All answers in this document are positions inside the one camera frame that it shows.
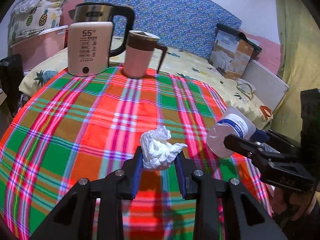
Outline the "person's right hand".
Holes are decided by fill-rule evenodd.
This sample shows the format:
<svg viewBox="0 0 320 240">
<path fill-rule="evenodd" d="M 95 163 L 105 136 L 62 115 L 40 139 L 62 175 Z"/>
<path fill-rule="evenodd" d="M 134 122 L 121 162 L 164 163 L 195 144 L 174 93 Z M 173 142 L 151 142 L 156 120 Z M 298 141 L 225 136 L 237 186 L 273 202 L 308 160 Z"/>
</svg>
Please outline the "person's right hand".
<svg viewBox="0 0 320 240">
<path fill-rule="evenodd" d="M 283 228 L 289 221 L 311 213 L 318 200 L 317 191 L 290 192 L 276 187 L 270 200 L 274 219 Z"/>
</svg>

